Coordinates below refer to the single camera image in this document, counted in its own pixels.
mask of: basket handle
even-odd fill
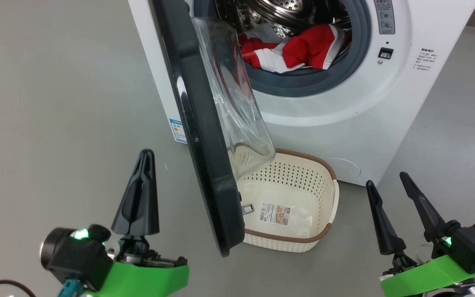
[[[335,220],[336,211],[338,209],[338,198],[340,197],[340,188],[338,186],[337,180],[333,180],[334,185],[334,193],[333,193],[333,208],[331,210],[331,218],[329,218],[329,222],[332,224]]]

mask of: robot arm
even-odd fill
[[[445,223],[411,177],[405,172],[400,177],[423,223],[424,238],[433,243],[432,260],[417,263],[404,254],[406,245],[388,220],[377,188],[368,181],[366,189],[379,250],[382,255],[394,255],[393,268],[381,276],[384,295],[422,296],[441,288],[454,289],[438,294],[441,297],[475,295],[475,224],[461,227],[456,220]]]
[[[123,235],[116,256],[113,250],[106,251],[104,242],[111,232],[100,225],[78,231],[57,228],[47,236],[41,263],[64,284],[59,297],[84,291],[98,297],[164,297],[187,285],[187,260],[162,258],[144,237],[159,233],[151,150],[140,152],[111,229]]]

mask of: cable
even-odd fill
[[[16,282],[15,280],[0,280],[0,285],[12,285],[23,290],[23,292],[27,293],[29,297],[36,297],[36,295],[34,295],[34,293],[32,293],[29,288],[27,288],[24,284]]]

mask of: laundry basket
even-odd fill
[[[320,158],[276,150],[270,165],[238,183],[245,214],[244,242],[272,250],[307,252],[335,219],[339,188],[332,168]]]

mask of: green bracket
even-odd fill
[[[445,255],[387,278],[381,281],[381,287],[386,297],[404,297],[441,289],[469,278],[475,278],[475,273],[468,274]]]
[[[164,297],[188,284],[188,266],[174,268],[139,267],[113,263],[98,292],[85,292],[96,297]]]

